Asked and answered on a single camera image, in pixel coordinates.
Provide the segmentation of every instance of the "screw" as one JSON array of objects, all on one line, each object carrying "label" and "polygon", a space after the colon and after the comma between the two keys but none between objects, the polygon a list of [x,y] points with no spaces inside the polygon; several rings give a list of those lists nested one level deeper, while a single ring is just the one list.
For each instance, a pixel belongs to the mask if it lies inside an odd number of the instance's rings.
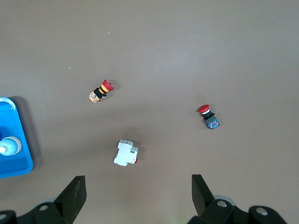
[{"label": "screw", "polygon": [[263,208],[261,208],[261,207],[256,208],[256,212],[257,212],[258,214],[262,215],[262,216],[266,216],[266,215],[268,215],[266,209],[263,209]]},{"label": "screw", "polygon": [[43,205],[39,208],[40,211],[45,211],[48,208],[48,205]]},{"label": "screw", "polygon": [[6,217],[7,217],[7,214],[3,213],[3,214],[0,215],[0,220],[5,219]]},{"label": "screw", "polygon": [[219,207],[222,207],[222,208],[226,208],[228,205],[225,203],[225,201],[218,201],[217,202],[217,205],[219,206]]}]

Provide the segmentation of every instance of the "blue plastic container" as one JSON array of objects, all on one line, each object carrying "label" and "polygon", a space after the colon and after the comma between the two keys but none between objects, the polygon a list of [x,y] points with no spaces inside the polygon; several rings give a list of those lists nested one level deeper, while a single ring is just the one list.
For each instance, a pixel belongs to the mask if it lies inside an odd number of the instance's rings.
[{"label": "blue plastic container", "polygon": [[9,136],[20,140],[21,150],[9,156],[0,154],[0,178],[27,174],[33,168],[17,108],[11,99],[0,98],[0,140]]}]

